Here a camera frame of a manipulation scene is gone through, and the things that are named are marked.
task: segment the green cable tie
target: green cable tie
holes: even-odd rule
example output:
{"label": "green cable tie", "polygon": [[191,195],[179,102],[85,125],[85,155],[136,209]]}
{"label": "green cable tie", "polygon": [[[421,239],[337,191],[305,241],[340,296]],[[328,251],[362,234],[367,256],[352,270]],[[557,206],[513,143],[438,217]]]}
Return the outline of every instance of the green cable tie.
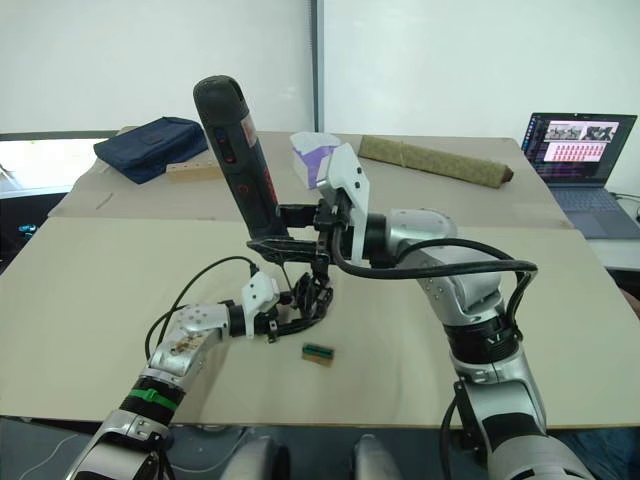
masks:
{"label": "green cable tie", "polygon": [[167,397],[163,397],[162,395],[160,395],[160,392],[153,388],[149,388],[147,390],[139,390],[137,388],[134,388],[129,393],[129,396],[140,398],[148,403],[157,403],[158,405],[162,405],[163,407],[166,407],[174,412],[178,408],[178,405],[176,403],[172,402]]}

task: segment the blue pouch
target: blue pouch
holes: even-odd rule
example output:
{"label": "blue pouch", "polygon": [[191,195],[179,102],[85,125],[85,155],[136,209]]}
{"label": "blue pouch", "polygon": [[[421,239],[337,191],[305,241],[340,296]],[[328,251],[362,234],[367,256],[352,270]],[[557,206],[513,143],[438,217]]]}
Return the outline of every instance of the blue pouch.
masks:
{"label": "blue pouch", "polygon": [[167,164],[184,162],[206,149],[200,125],[176,117],[159,118],[93,146],[98,158],[138,184],[163,174]]}

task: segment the beige table surface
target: beige table surface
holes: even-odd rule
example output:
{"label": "beige table surface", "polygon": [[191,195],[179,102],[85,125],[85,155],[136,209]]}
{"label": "beige table surface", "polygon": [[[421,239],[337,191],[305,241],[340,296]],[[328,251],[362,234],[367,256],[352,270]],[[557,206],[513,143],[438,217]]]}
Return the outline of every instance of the beige table surface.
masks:
{"label": "beige table surface", "polygon": [[[357,152],[360,135],[339,135]],[[487,158],[515,175],[496,190],[453,178],[362,160],[371,182],[371,212],[432,208],[461,226],[572,228],[544,182],[509,138],[386,137],[436,150]],[[315,203],[292,168],[289,134],[262,132],[260,142],[281,203]],[[211,158],[207,151],[198,159]],[[171,183],[166,175],[136,185],[101,160],[78,179],[51,213],[64,217],[241,219],[223,179]]]}
{"label": "beige table surface", "polygon": [[[540,267],[519,321],[549,424],[640,425],[640,322],[580,234],[467,227],[460,236]],[[47,220],[0,276],[0,414],[103,419],[143,367],[149,325],[205,264],[257,259],[246,239],[240,223]],[[283,285],[275,266],[265,271]],[[186,300],[238,299],[247,275],[244,264],[222,266]],[[331,276],[335,299],[321,324],[273,345],[236,339],[220,348],[219,373],[210,365],[200,376],[176,421],[438,425],[454,373],[417,284],[333,267]],[[503,278],[508,296],[513,280]],[[301,360],[306,341],[333,346],[333,366]]]}

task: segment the white wall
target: white wall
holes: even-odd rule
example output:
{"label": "white wall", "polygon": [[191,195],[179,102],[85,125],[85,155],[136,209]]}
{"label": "white wall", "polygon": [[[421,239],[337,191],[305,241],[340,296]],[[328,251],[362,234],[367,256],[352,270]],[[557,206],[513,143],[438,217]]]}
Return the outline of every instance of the white wall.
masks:
{"label": "white wall", "polygon": [[0,132],[197,119],[234,76],[261,130],[313,128],[308,1],[0,0]]}
{"label": "white wall", "polygon": [[[324,129],[522,141],[533,111],[640,114],[638,0],[324,0]],[[640,194],[640,122],[607,185]]]}

